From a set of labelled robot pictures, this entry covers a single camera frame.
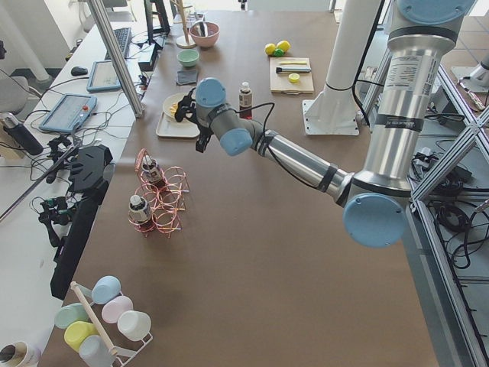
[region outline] computer mouse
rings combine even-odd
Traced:
[[[71,75],[73,75],[73,76],[86,75],[88,73],[89,73],[89,70],[86,69],[85,67],[74,67],[71,69]]]

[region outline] yellow lid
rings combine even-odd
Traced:
[[[90,335],[99,335],[99,333],[97,333],[97,329],[92,323],[75,321],[66,328],[64,332],[64,341],[76,352],[78,352],[83,340]]]
[[[299,74],[297,74],[297,73],[291,73],[291,74],[289,74],[289,81],[291,83],[297,83],[297,82],[299,82],[299,79],[300,79],[300,75]]]

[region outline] mug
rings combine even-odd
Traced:
[[[54,325],[60,329],[66,329],[75,321],[88,321],[89,315],[86,314],[81,303],[67,304],[57,312],[54,317]]]
[[[117,296],[110,300],[102,308],[102,319],[106,323],[117,323],[119,317],[125,312],[133,309],[132,300],[126,296]]]
[[[121,282],[111,275],[97,281],[92,289],[92,299],[96,304],[106,304],[121,293]]]
[[[98,335],[91,335],[83,340],[79,347],[79,356],[89,367],[111,367],[115,361],[115,356]]]
[[[85,321],[75,321],[64,331],[64,341],[76,352],[79,351],[83,341],[91,335],[98,335],[99,332],[92,323]]]
[[[117,328],[126,338],[137,342],[150,332],[151,318],[144,312],[125,311],[117,321]]]
[[[26,342],[15,342],[0,352],[5,358],[2,365],[5,367],[27,367],[39,361],[40,350]]]

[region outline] keyboard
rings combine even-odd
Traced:
[[[130,28],[119,28],[114,30],[115,39],[119,44],[119,48],[121,49],[122,56],[124,58],[128,57],[129,53],[129,44],[131,43],[131,29]],[[110,55],[105,54],[105,59],[110,60]]]

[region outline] blue cup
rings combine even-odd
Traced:
[[[115,361],[107,346],[98,335],[91,335],[83,340],[79,356],[89,367],[111,367]]]
[[[54,317],[54,325],[60,329],[66,329],[75,321],[88,321],[89,315],[86,314],[82,304],[67,304],[57,312]]]
[[[96,304],[106,304],[121,293],[121,282],[111,275],[100,278],[92,289],[92,299]]]

